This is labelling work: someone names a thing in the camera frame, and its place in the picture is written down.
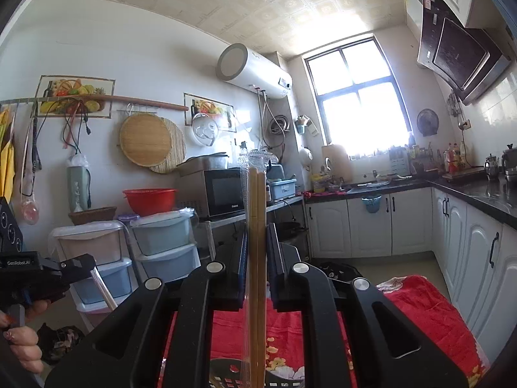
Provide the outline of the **person's left hand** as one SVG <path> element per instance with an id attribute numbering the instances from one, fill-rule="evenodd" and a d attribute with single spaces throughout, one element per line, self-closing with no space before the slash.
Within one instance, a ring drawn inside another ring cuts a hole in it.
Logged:
<path id="1" fill-rule="evenodd" d="M 37 332 L 28 326 L 9 329 L 13 322 L 10 315 L 1 312 L 1 329 L 6 329 L 4 337 L 10 344 L 11 352 L 28 372 L 38 375 L 43 372 L 44 363 Z"/>

